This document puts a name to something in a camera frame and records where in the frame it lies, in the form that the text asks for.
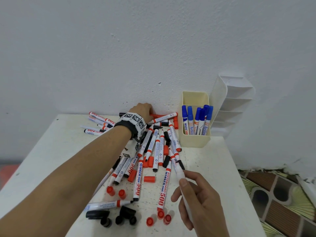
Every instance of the blue marker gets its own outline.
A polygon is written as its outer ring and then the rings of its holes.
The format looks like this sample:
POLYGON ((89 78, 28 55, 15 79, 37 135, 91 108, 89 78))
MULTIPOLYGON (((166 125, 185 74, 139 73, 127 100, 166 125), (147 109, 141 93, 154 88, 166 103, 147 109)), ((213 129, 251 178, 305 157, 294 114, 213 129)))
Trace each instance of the blue marker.
POLYGON ((194 128, 193 128, 193 134, 196 135, 198 132, 198 123, 200 120, 200 111, 201 111, 201 107, 197 108, 197 112, 195 114, 195 119, 194 119, 194 128))
POLYGON ((209 105, 204 105, 203 109, 205 110, 205 119, 206 119, 207 111, 209 109, 209 105))
POLYGON ((186 112, 186 106, 182 106, 182 118, 183 118, 183 125, 184 125, 184 134, 189 134, 189 122, 188 122, 188 113, 186 112))
POLYGON ((188 106, 188 121, 189 121, 189 130, 190 130, 190 135, 194 135, 193 129, 193 112, 192 112, 192 107, 188 106))
POLYGON ((197 135, 202 135, 204 122, 205 122, 205 110, 201 109, 201 111, 200 111, 200 121, 198 123, 198 128, 197 128, 197 135))
POLYGON ((205 123, 204 123, 204 128, 203 128, 202 135, 206 135, 207 130, 210 127, 210 121, 212 119, 212 113, 213 113, 213 107, 210 105, 209 108, 208 108, 208 113, 207 113, 206 120, 205 120, 205 123))

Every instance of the patterned floor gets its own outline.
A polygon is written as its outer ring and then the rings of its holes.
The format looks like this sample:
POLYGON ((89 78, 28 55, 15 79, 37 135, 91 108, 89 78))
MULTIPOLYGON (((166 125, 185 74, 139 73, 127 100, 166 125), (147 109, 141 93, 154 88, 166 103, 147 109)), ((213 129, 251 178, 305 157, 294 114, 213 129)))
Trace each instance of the patterned floor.
POLYGON ((295 175, 239 171, 267 237, 316 237, 316 209, 295 175))

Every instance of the wall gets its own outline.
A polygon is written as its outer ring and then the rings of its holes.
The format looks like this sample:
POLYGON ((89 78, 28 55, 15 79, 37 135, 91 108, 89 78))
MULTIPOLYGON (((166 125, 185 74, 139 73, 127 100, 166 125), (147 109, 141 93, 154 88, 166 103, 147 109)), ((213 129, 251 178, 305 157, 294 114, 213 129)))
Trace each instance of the wall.
POLYGON ((315 6, 0 0, 0 156, 23 159, 57 113, 117 114, 144 101, 169 113, 181 91, 210 92, 221 72, 245 75, 257 90, 227 140, 237 166, 310 175, 315 6))

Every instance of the pen holder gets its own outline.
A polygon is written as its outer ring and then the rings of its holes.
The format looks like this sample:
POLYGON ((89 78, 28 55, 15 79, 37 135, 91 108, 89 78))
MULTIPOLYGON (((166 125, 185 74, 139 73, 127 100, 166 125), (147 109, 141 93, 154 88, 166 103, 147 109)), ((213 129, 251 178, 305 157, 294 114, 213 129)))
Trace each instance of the pen holder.
POLYGON ((180 103, 180 108, 178 111, 179 117, 179 141, 183 147, 204 147, 211 139, 211 127, 209 127, 206 135, 185 135, 183 131, 183 119, 182 119, 182 106, 192 106, 193 116, 198 107, 203 108, 204 105, 209 105, 209 96, 205 92, 182 92, 182 101, 180 103))

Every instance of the white table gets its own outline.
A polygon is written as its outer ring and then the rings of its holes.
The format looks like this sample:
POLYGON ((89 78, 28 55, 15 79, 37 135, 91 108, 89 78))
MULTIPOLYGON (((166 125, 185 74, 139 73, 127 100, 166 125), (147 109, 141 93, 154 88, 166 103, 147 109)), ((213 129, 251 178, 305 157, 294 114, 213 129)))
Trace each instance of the white table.
MULTIPOLYGON (((118 116, 107 116, 116 121, 118 116)), ((87 115, 58 115, 45 134, 35 145, 30 154, 17 169, 15 174, 0 191, 0 218, 21 202, 45 177, 71 158, 81 148, 90 143, 96 136, 87 135, 79 126, 95 126, 87 120, 87 115)), ((235 167, 234 161, 222 137, 211 137, 204 148, 186 148, 180 153, 186 169, 200 172, 220 194, 228 230, 231 237, 262 236, 265 234, 248 197, 243 182, 235 167)), ((154 226, 146 226, 146 218, 156 214, 158 196, 162 186, 165 170, 160 168, 156 173, 156 183, 143 183, 139 202, 128 207, 137 210, 137 224, 130 226, 128 221, 122 226, 115 224, 119 209, 112 209, 110 228, 101 226, 100 221, 88 220, 82 213, 69 230, 67 236, 196 236, 188 231, 181 221, 178 203, 172 203, 170 196, 179 185, 174 170, 171 171, 165 208, 173 214, 172 222, 165 226, 157 221, 154 226)), ((145 168, 144 175, 154 175, 152 169, 145 168)), ((116 192, 125 189, 127 198, 132 198, 134 183, 123 179, 115 187, 116 192)), ((93 197, 92 202, 110 200, 104 195, 105 187, 93 197)))

